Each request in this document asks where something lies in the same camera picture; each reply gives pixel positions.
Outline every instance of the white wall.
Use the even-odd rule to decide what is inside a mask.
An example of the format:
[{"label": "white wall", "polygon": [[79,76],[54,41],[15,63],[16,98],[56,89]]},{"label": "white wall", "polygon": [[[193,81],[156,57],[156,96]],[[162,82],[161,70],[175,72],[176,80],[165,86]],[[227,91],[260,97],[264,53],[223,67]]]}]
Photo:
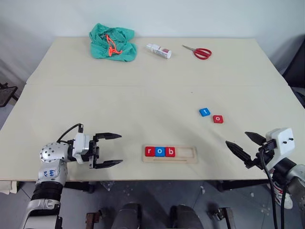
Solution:
[{"label": "white wall", "polygon": [[0,74],[23,84],[55,36],[87,36],[98,22],[137,36],[255,37],[282,71],[304,14],[305,0],[1,0]]}]

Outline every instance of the gray floor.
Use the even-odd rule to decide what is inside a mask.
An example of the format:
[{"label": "gray floor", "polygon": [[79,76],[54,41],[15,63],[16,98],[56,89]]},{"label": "gray floor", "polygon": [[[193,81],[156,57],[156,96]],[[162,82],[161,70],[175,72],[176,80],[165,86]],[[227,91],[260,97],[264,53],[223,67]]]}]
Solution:
[{"label": "gray floor", "polygon": [[[18,228],[23,212],[34,190],[34,183],[25,183],[17,194],[0,193],[0,228]],[[237,229],[271,229],[273,218],[269,191],[264,186],[240,188],[218,192],[204,181],[131,181],[115,182],[110,191],[97,186],[88,194],[64,188],[61,196],[61,213],[64,229],[85,229],[87,212],[107,208],[109,215],[126,203],[142,205],[143,228],[160,229],[168,226],[168,214],[172,205],[186,204],[193,207],[205,229],[226,229],[225,221],[211,221],[206,211],[210,205],[231,207]],[[105,220],[94,228],[109,229]],[[285,228],[301,229],[300,213],[294,203],[292,210],[285,211]]]}]

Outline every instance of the red scissors handle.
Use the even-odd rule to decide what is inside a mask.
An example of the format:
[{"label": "red scissors handle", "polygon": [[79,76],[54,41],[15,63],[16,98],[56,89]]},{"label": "red scissors handle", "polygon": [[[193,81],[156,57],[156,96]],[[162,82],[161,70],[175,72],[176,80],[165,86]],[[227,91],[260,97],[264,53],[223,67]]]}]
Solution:
[{"label": "red scissors handle", "polygon": [[200,48],[200,49],[195,49],[195,50],[193,51],[193,53],[194,53],[194,55],[195,55],[197,58],[199,58],[199,59],[201,59],[201,60],[206,60],[206,59],[208,59],[208,58],[212,55],[211,50],[202,49],[202,48]]}]

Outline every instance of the white bottle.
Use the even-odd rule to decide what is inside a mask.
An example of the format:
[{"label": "white bottle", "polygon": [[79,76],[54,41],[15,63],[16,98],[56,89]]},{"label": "white bottle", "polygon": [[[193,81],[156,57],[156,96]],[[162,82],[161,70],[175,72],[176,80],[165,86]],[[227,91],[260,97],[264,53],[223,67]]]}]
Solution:
[{"label": "white bottle", "polygon": [[172,51],[170,51],[166,48],[163,48],[157,44],[147,44],[146,48],[149,49],[151,52],[153,52],[159,56],[162,56],[166,59],[169,59],[172,55]]}]

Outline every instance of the white shoe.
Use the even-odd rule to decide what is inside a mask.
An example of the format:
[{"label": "white shoe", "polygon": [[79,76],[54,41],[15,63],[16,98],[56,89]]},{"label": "white shoe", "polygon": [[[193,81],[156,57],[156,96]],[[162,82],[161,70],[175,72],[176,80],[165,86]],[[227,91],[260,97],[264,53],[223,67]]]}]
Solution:
[{"label": "white shoe", "polygon": [[[283,190],[280,188],[279,184],[276,182],[273,182],[274,185],[274,193],[275,193],[275,201],[276,203],[281,206],[281,201],[282,201],[282,196],[283,196]],[[285,209],[292,209],[293,207],[293,202],[290,198],[290,194],[286,193],[285,195],[285,203],[284,203],[284,208]]]}]

